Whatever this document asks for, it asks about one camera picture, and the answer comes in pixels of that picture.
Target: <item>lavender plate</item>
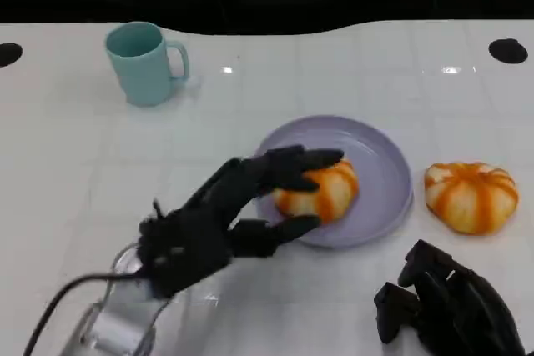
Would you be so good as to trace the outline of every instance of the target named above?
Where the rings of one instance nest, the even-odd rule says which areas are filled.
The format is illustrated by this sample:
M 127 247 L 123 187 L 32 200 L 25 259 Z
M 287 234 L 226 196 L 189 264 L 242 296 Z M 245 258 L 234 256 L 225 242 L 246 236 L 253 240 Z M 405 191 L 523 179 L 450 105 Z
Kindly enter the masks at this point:
M 297 143 L 307 148 L 343 149 L 360 180 L 360 194 L 347 214 L 307 233 L 303 242 L 326 248 L 354 246 L 385 235 L 404 221 L 413 199 L 410 168 L 386 135 L 348 118 L 313 116 L 276 129 L 256 154 Z M 259 216 L 271 223 L 283 218 L 272 196 L 260 199 L 257 208 Z

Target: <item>toy pumpkin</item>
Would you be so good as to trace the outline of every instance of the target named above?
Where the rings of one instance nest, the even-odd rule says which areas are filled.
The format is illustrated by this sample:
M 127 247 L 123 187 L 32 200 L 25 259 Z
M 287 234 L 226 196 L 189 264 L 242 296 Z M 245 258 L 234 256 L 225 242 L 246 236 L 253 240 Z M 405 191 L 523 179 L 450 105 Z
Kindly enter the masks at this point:
M 516 183 L 502 168 L 485 163 L 436 163 L 425 173 L 428 208 L 459 233 L 501 228 L 516 210 Z
M 316 181 L 320 185 L 319 190 L 302 193 L 276 189 L 275 204 L 282 214 L 314 214 L 321 218 L 323 224 L 328 224 L 345 214 L 359 192 L 358 177 L 345 158 L 332 167 L 308 171 L 304 175 Z

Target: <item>mug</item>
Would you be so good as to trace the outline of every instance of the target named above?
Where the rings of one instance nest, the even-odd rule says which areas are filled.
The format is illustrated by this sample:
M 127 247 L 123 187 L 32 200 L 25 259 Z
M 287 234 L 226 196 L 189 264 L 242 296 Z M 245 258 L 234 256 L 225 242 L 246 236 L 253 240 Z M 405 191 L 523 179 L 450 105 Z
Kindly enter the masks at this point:
M 171 75 L 167 48 L 182 55 L 184 75 Z M 129 103 L 155 106 L 171 98 L 175 84 L 189 78 L 189 58 L 178 41 L 165 41 L 159 27 L 132 22 L 115 28 L 106 37 L 106 50 Z

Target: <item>table surface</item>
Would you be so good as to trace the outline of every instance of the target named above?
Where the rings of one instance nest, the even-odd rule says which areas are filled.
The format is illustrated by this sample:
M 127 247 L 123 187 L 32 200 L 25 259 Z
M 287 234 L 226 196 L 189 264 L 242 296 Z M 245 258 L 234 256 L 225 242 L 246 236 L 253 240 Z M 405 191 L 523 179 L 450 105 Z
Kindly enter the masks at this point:
M 534 349 L 534 60 L 506 65 L 487 51 L 498 38 L 534 49 L 532 22 L 381 22 L 291 37 L 166 32 L 187 46 L 194 77 L 150 109 L 127 105 L 113 75 L 103 39 L 115 25 L 0 27 L 0 43 L 24 50 L 0 69 L 3 354 L 22 353 L 60 283 L 109 268 L 154 196 L 179 207 L 228 157 L 318 113 L 396 141 L 414 178 L 406 223 L 358 248 L 294 243 L 269 260 L 237 261 L 176 298 L 154 355 L 425 354 L 410 330 L 382 347 L 373 304 L 418 238 L 488 278 Z M 497 235 L 456 235 L 426 210 L 424 168 L 454 160 L 499 164 L 517 180 L 521 204 Z M 58 354 L 103 290 L 70 296 L 36 354 Z

